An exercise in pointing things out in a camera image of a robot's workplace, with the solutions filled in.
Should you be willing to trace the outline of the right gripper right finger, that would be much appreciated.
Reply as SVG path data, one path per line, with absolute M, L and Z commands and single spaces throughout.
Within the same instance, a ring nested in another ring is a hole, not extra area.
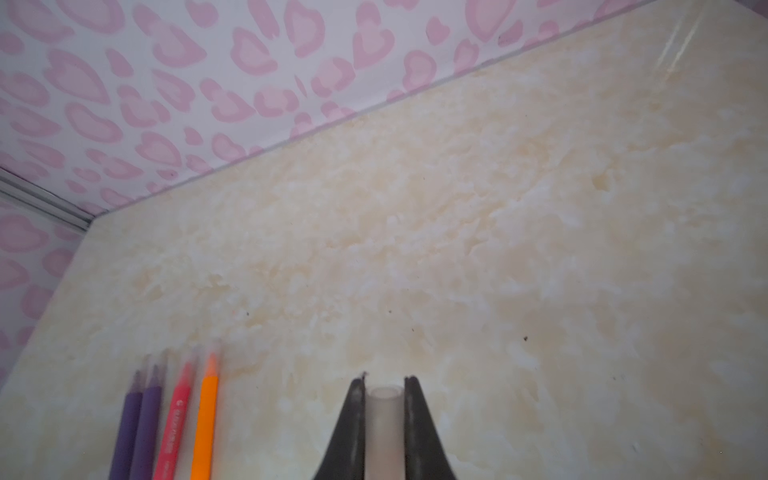
M 404 462 L 407 480 L 455 480 L 419 379 L 404 379 Z

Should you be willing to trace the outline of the pink marker pen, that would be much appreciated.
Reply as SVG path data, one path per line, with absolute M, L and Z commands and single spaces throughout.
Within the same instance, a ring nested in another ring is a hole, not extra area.
M 153 480 L 174 479 L 195 370 L 194 360 L 185 361 L 181 368 L 171 395 Z

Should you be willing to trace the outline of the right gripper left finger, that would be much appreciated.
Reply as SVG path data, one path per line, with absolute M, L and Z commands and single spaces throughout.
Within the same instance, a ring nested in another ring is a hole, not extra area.
M 365 375 L 353 379 L 314 480 L 365 478 Z

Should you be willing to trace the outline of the orange marker pen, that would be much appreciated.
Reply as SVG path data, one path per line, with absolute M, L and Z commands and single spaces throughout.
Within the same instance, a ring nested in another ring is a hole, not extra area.
M 209 480 L 211 478 L 219 370 L 220 353 L 211 351 L 206 357 L 200 385 L 194 452 L 190 469 L 191 480 Z

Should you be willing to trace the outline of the clear pen cap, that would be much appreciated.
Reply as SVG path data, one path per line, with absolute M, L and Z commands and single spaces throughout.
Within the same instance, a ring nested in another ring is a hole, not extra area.
M 365 479 L 404 479 L 404 389 L 396 385 L 369 389 L 365 421 Z

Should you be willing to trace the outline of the purple marker pen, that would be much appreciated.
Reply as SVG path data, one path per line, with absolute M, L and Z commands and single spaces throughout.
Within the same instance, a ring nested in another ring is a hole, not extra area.
M 131 480 L 153 477 L 153 465 L 157 442 L 157 431 L 165 381 L 165 364 L 157 361 L 148 375 L 143 391 L 139 422 L 134 443 L 130 476 Z
M 144 386 L 145 370 L 139 368 L 133 373 L 131 383 L 124 397 L 108 476 L 109 480 L 125 480 L 130 477 Z

